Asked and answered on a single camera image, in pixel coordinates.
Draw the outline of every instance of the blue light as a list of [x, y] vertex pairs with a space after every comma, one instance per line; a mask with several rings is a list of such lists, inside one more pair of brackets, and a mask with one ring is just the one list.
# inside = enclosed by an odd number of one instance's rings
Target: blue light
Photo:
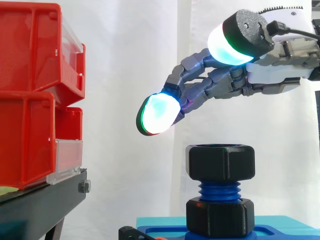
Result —
[[208, 49], [212, 57], [217, 61], [228, 65], [242, 65], [252, 59], [252, 56], [244, 55], [236, 51], [227, 41], [222, 24], [216, 27], [209, 35]]

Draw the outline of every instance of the blue thread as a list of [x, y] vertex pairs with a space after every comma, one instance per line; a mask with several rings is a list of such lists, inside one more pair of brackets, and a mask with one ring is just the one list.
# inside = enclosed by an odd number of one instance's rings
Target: blue thread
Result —
[[239, 182], [214, 182], [202, 181], [199, 187], [201, 190], [201, 201], [221, 202], [221, 203], [240, 203], [241, 189], [238, 187]]

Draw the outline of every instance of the red storage bin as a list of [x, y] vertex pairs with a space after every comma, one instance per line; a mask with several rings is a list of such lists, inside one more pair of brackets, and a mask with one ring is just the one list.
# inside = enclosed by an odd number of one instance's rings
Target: red storage bin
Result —
[[55, 171], [54, 115], [49, 92], [0, 92], [0, 186], [24, 189]]
[[55, 106], [49, 92], [0, 91], [0, 187], [55, 184], [80, 172], [82, 110]]
[[85, 97], [85, 52], [55, 3], [0, 1], [0, 91], [46, 91], [66, 107]]

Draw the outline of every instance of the black hex nut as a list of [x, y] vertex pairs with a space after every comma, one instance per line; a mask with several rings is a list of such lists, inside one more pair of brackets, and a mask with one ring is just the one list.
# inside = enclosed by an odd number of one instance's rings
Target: black hex nut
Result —
[[237, 182], [255, 174], [255, 150], [242, 144], [189, 145], [186, 171], [198, 181]]
[[186, 226], [189, 231], [208, 238], [244, 238], [255, 227], [254, 203], [201, 201], [199, 197], [186, 203]]

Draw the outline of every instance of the robotic hand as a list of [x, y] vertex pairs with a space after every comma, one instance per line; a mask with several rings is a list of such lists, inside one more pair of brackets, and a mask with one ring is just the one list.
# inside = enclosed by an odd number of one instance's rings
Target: robotic hand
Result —
[[[211, 32], [208, 48], [183, 59], [162, 91], [147, 97], [138, 130], [162, 133], [211, 98], [279, 94], [298, 87], [301, 77], [320, 80], [320, 36], [313, 34], [320, 34], [319, 21], [312, 21], [314, 30], [300, 7], [237, 11]], [[215, 69], [200, 76], [206, 68]], [[202, 81], [188, 83], [195, 79]]]

